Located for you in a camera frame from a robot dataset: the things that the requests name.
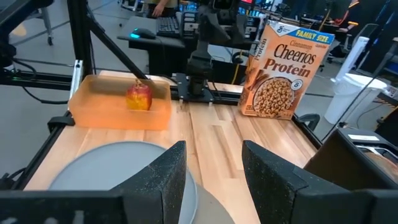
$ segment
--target red apple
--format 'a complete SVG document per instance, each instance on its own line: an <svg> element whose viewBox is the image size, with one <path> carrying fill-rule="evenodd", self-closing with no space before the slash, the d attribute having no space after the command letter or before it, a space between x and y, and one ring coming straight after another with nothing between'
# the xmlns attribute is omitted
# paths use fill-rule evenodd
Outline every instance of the red apple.
<svg viewBox="0 0 398 224"><path fill-rule="evenodd" d="M132 110L149 110L152 104L152 90L137 81L126 92L127 107Z"/></svg>

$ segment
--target white plate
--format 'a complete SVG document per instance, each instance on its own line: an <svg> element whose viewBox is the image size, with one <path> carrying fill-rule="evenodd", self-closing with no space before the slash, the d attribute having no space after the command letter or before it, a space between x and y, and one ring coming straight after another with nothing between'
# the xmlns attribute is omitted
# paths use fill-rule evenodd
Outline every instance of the white plate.
<svg viewBox="0 0 398 224"><path fill-rule="evenodd" d="M110 190L148 166L164 151L160 146L142 141L97 147L69 163L49 190ZM197 206L197 186L187 168L179 223L192 223Z"/></svg>

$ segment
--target cheerios protein box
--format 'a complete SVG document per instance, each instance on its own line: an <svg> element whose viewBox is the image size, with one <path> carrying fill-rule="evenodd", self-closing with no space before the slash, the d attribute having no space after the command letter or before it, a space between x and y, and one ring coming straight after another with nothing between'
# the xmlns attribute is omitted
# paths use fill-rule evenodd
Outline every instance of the cheerios protein box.
<svg viewBox="0 0 398 224"><path fill-rule="evenodd" d="M332 34L268 21L246 64L242 113L292 118L333 39Z"/></svg>

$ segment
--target white container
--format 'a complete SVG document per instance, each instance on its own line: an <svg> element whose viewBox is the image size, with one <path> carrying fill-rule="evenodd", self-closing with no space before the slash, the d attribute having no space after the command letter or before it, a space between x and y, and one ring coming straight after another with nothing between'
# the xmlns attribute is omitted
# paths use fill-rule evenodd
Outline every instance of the white container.
<svg viewBox="0 0 398 224"><path fill-rule="evenodd" d="M358 93L372 80L371 77L347 73L340 82L336 82L333 89L333 97L324 117L331 123L336 124L340 116L347 110ZM387 88L387 84L380 80L373 80L366 90L356 99L341 122L355 123L360 114L369 106L377 95Z"/></svg>

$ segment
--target orange tray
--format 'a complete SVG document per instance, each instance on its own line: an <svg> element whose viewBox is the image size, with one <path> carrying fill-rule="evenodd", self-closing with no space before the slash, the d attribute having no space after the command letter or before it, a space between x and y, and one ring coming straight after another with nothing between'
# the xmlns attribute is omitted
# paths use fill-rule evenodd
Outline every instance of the orange tray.
<svg viewBox="0 0 398 224"><path fill-rule="evenodd" d="M152 89L149 111L127 107L126 92L135 84L135 78L88 75L68 104L76 125L87 128L167 129L171 116L170 85L162 81L140 81Z"/></svg>

